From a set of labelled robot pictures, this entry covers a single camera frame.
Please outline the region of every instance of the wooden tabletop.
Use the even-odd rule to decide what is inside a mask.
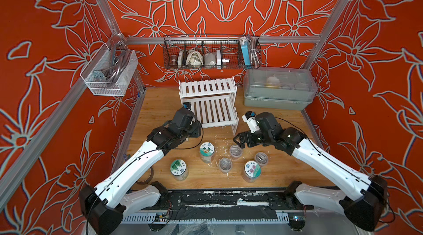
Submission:
[[[257,114],[268,111],[276,117],[288,120],[311,136],[311,132],[300,111],[246,107],[244,106],[242,89],[238,89],[235,107],[239,117],[236,133],[249,130],[247,124],[241,118],[247,111],[254,111]],[[172,120],[175,112],[180,108],[181,101],[177,88],[149,88],[127,154],[134,154],[151,130],[161,126],[167,120]],[[290,126],[282,120],[280,121],[283,128]],[[167,189],[286,187],[294,180],[315,186],[334,185],[309,165],[275,149],[273,146],[263,147],[259,145],[253,148],[245,148],[243,156],[238,160],[232,161],[232,170],[228,174],[223,174],[218,169],[217,164],[223,157],[230,158],[228,149],[234,144],[233,137],[230,126],[205,128],[202,142],[213,143],[216,151],[212,163],[206,164],[200,159],[199,148],[172,150],[153,165],[154,177],[152,181],[159,181]],[[200,139],[201,137],[189,138],[188,142],[184,142],[178,148],[193,147],[200,142]],[[266,153],[269,157],[269,163],[262,168],[262,175],[255,182],[247,183],[242,178],[242,168],[248,160],[254,159],[254,155],[257,152]],[[188,166],[189,175],[183,181],[175,180],[170,173],[171,163],[177,158],[183,159]],[[145,185],[135,184],[132,189],[140,190],[144,187]]]

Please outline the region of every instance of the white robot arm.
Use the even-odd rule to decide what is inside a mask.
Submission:
[[[314,144],[304,133],[295,128],[283,129],[268,112],[255,115],[247,112],[242,119],[250,131],[239,133],[234,141],[241,147],[262,144],[292,155],[309,164],[330,179],[340,190],[312,187],[293,181],[285,190],[286,204],[313,205],[344,214],[358,227],[373,231],[382,214],[387,198],[387,183],[379,177],[369,178]],[[98,235],[108,235],[126,217],[145,207],[154,206],[167,194],[160,183],[126,194],[130,187],[154,163],[170,150],[183,143],[187,137],[199,137],[201,124],[194,113],[179,109],[172,121],[155,128],[139,150],[117,171],[94,188],[86,186],[80,191],[82,214]]]
[[[242,119],[248,124],[250,131],[234,137],[241,148],[245,148],[245,145],[273,145],[307,163],[340,188],[330,190],[294,181],[285,191],[288,204],[299,202],[330,209],[344,214],[358,227],[374,231],[387,200],[388,185],[383,178],[370,178],[349,167],[293,127],[283,129],[271,113],[263,112],[256,116],[249,111]]]
[[[186,138],[201,135],[201,124],[194,113],[181,108],[163,126],[153,129],[139,150],[117,171],[94,188],[87,185],[79,194],[82,214],[98,235],[108,235],[126,217],[145,207],[154,206],[167,194],[160,183],[126,194],[130,187],[153,164]]]

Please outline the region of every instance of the slatted shelf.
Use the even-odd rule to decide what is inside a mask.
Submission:
[[[179,82],[181,104],[191,103],[191,111],[204,128],[231,126],[236,132],[238,113],[236,112],[236,84],[234,78]]]

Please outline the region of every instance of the label sticker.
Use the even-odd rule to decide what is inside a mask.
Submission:
[[[244,169],[247,175],[251,178],[259,177],[260,174],[262,174],[262,169],[260,168],[260,165],[253,160],[248,161],[245,164]]]
[[[200,153],[203,156],[212,156],[214,153],[214,146],[210,142],[204,142],[200,147]]]
[[[187,164],[181,159],[174,160],[171,164],[171,173],[173,175],[181,175],[186,171],[186,169]]]

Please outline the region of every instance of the metal rod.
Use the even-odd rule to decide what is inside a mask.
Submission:
[[[140,79],[138,71],[135,71],[134,79],[137,82],[137,85],[139,85],[138,88],[140,90],[140,96],[135,103],[134,109],[132,110],[132,115],[126,127],[124,138],[122,139],[121,146],[119,147],[119,151],[110,174],[113,174],[125,162],[124,155],[126,154],[126,151],[130,145],[131,137],[134,133],[135,125],[137,124],[138,116],[140,115],[141,107],[144,102],[146,92],[143,85],[137,81],[137,79]]]
[[[329,38],[330,33],[332,32],[333,28],[335,27],[336,22],[338,21],[342,12],[345,10],[345,7],[348,4],[348,1],[349,0],[338,0],[336,2],[335,7],[333,8],[329,18],[326,21],[325,26],[323,27],[323,29],[321,31],[320,42],[318,42],[313,47],[310,54],[305,59],[305,62],[301,67],[302,69],[309,69],[311,64],[314,62],[315,58],[319,55],[319,53],[322,50],[322,48],[324,47],[327,39]]]
[[[309,115],[307,114],[306,110],[305,109],[302,110],[301,114],[302,114],[302,117],[304,118],[305,123],[307,124],[308,128],[311,131],[311,134],[312,134],[313,139],[314,139],[314,143],[316,143],[317,146],[319,146],[320,148],[325,149],[323,147],[321,141],[320,141],[320,138],[319,138],[319,135],[317,134],[316,129],[314,128],[314,124],[311,121],[311,119],[310,119]]]
[[[238,40],[238,37],[229,36],[229,37],[178,37],[173,38],[177,40]],[[269,37],[261,36],[259,42],[261,44],[270,44],[270,43],[319,43],[319,36],[297,36],[297,37]],[[165,38],[163,37],[129,37],[127,38],[126,45],[163,45]]]
[[[25,176],[47,147],[86,88],[87,86],[82,79],[77,80],[41,129],[29,142],[28,146],[25,147],[10,169],[0,179],[0,211],[3,211],[7,202],[9,202],[19,185],[25,179]]]
[[[110,31],[112,32],[112,35],[120,33],[118,22],[115,19],[115,16],[113,15],[112,10],[110,9],[109,3],[107,0],[96,0],[98,7],[103,13],[104,19],[106,20],[106,23],[109,26]]]

